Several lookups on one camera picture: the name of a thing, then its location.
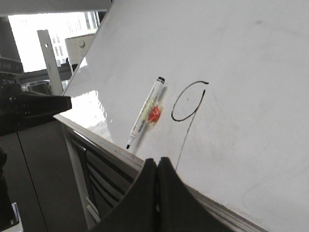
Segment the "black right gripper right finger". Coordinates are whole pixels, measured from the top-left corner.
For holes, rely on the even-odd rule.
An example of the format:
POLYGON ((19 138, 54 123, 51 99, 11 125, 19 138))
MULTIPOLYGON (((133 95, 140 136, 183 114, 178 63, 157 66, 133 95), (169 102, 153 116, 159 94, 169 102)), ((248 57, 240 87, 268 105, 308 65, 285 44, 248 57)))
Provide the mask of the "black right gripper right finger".
POLYGON ((230 232, 193 197, 168 157, 158 164, 160 229, 163 232, 230 232))

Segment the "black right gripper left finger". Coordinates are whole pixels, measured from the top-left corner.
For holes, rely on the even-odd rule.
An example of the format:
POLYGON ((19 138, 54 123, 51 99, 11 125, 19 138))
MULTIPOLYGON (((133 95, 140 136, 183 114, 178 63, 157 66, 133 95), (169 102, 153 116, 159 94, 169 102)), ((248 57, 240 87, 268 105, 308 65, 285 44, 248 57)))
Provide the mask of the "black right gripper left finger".
POLYGON ((155 232, 156 163, 146 159, 120 203, 92 232, 155 232))

